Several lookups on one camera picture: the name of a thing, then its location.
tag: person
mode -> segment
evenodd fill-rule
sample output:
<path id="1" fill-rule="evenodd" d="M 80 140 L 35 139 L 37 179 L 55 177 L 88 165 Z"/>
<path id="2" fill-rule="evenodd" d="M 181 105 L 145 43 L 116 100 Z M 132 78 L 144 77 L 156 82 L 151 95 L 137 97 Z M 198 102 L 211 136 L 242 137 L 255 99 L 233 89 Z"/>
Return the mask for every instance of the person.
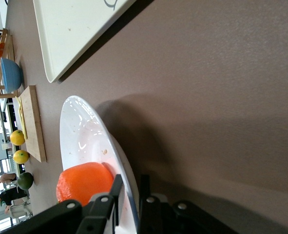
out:
<path id="1" fill-rule="evenodd" d="M 12 205 L 12 200 L 16 200 L 22 197 L 28 196 L 24 190 L 22 190 L 20 187 L 15 187 L 12 189 L 8 189 L 0 193 L 0 202 L 5 202 L 5 214 L 9 212 L 9 208 Z"/>
<path id="2" fill-rule="evenodd" d="M 0 184 L 1 183 L 9 184 L 9 183 L 11 183 L 12 181 L 15 181 L 15 180 L 17 180 L 16 173 L 4 173 L 0 177 Z"/>

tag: black shirt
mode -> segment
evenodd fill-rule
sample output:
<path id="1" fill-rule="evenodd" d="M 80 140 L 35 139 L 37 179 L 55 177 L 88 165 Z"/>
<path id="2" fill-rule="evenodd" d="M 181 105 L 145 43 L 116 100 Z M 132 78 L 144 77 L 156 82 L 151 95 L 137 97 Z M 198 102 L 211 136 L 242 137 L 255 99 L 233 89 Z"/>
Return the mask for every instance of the black shirt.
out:
<path id="1" fill-rule="evenodd" d="M 5 204 L 8 206 L 12 205 L 12 200 L 22 198 L 25 196 L 27 196 L 27 194 L 20 187 L 5 190 L 2 193 L 0 193 L 1 200 L 4 201 Z"/>

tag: blue bowl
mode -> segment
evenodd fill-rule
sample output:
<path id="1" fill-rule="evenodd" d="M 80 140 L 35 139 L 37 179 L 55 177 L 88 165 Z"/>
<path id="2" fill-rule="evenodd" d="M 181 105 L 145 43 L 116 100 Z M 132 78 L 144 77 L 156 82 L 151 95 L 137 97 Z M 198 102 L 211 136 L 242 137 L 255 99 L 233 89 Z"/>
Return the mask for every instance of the blue bowl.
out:
<path id="1" fill-rule="evenodd" d="M 22 84 L 22 72 L 18 64 L 10 59 L 1 58 L 1 67 L 6 92 L 17 90 Z"/>

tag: person in black shirt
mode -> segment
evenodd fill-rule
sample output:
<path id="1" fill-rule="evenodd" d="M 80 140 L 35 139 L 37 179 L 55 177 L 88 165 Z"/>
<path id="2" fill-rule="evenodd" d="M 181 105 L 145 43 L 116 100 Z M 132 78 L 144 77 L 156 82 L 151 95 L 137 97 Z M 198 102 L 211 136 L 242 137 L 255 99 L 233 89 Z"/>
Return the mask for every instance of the person in black shirt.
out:
<path id="1" fill-rule="evenodd" d="M 5 213 L 8 213 L 9 208 L 12 205 L 12 200 L 19 199 L 25 196 L 27 196 L 27 194 L 20 187 L 8 189 L 0 193 L 0 202 L 4 201 L 6 204 Z"/>

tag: wooden cutting board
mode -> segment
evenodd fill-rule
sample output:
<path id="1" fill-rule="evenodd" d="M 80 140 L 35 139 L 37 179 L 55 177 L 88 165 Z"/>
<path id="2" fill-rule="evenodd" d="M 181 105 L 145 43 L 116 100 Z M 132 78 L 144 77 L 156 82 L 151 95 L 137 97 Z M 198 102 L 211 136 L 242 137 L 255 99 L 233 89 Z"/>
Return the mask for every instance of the wooden cutting board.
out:
<path id="1" fill-rule="evenodd" d="M 27 152 L 40 162 L 46 162 L 46 153 L 42 135 L 38 98 L 35 85 L 29 85 L 20 95 L 24 122 L 27 132 Z"/>

